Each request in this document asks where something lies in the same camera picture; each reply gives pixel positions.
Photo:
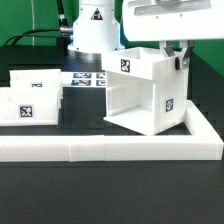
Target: cable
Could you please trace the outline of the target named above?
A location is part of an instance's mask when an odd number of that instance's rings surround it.
[[[65,13],[64,13],[64,7],[63,7],[63,2],[62,0],[56,0],[57,1],[57,8],[58,8],[58,14],[59,14],[59,19],[58,19],[58,23],[59,26],[68,26],[68,21],[65,17]]]
[[[9,38],[6,42],[5,42],[5,44],[4,44],[4,46],[7,46],[8,45],[8,43],[11,41],[11,40],[13,40],[13,39],[16,39],[16,38],[23,38],[23,37],[44,37],[44,38],[57,38],[57,37],[63,37],[63,36],[44,36],[44,35],[34,35],[34,34],[21,34],[21,35],[16,35],[16,36],[13,36],[13,37],[11,37],[11,38]]]
[[[46,29],[29,30],[25,33],[22,33],[21,35],[18,35],[16,38],[13,38],[15,40],[12,42],[11,45],[15,45],[23,37],[23,35],[32,34],[32,33],[41,33],[41,32],[52,32],[52,31],[60,31],[60,29],[59,28],[46,28]]]
[[[34,0],[31,0],[31,11],[32,11],[32,29],[35,29],[35,10],[34,10]],[[32,38],[32,45],[34,46],[35,39],[34,37]]]

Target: white foam block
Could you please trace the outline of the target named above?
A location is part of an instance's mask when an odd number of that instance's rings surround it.
[[[63,137],[0,137],[0,162],[40,162],[68,160],[69,145]]]

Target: white box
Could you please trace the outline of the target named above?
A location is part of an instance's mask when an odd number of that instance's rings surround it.
[[[175,58],[141,47],[103,54],[105,120],[145,135],[183,122],[188,69],[176,70]]]
[[[10,86],[16,87],[58,87],[59,96],[63,98],[60,69],[11,70]]]
[[[0,88],[0,126],[57,124],[58,88]]]

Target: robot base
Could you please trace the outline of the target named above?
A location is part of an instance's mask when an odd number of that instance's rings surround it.
[[[81,52],[77,50],[72,50],[71,48],[68,48],[68,55],[75,58],[80,58],[83,60],[88,61],[100,61],[101,60],[101,54],[100,53],[86,53]]]

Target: black table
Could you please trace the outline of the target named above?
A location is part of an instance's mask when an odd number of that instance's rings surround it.
[[[62,71],[101,69],[100,63],[74,60],[64,56],[63,50],[54,47],[2,47],[0,61],[1,86],[9,85],[10,69],[61,68]],[[224,110],[222,111],[223,106],[219,101],[221,100],[219,88],[222,89],[222,81],[222,77],[212,68],[196,55],[193,56],[189,98],[198,105],[207,118],[211,119],[211,124],[221,137],[224,122],[220,114],[223,114]],[[212,91],[212,85],[215,83],[218,87],[216,91]],[[68,88],[65,94],[70,96],[73,91]],[[218,104],[220,104],[219,112],[211,108],[212,105]],[[61,124],[66,124],[66,117],[62,115],[64,120]],[[56,130],[49,126],[45,127],[45,130],[50,131],[52,135],[79,134],[80,125],[77,124],[77,128],[72,128],[69,126],[70,119],[71,117],[68,118],[67,126],[64,125],[63,128],[58,127]],[[105,126],[104,123],[101,125],[102,127],[96,128],[87,123],[80,134],[92,134],[94,130],[100,133],[104,132],[105,128],[109,130],[109,135],[138,134],[115,126]],[[24,129],[1,130],[0,135],[18,135],[21,131],[23,132],[21,135],[26,134]],[[180,130],[185,132],[184,127],[178,127],[165,134]],[[0,164],[2,224],[222,224],[223,209],[223,161]]]

